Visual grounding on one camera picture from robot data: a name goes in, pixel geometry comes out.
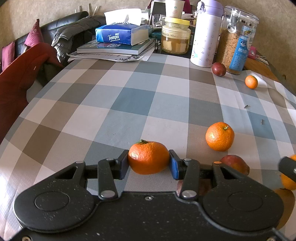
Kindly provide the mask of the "person's right hand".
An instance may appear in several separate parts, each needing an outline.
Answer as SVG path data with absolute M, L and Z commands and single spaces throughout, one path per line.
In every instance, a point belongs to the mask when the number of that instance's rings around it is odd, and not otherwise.
M 280 196 L 281 200 L 283 201 L 283 207 L 284 207 L 283 215 L 276 228 L 277 230 L 280 230 L 285 226 L 285 224 L 288 222 L 292 214 L 292 211 L 295 206 L 295 196 L 291 190 L 284 189 L 284 188 L 275 189 L 274 192 Z

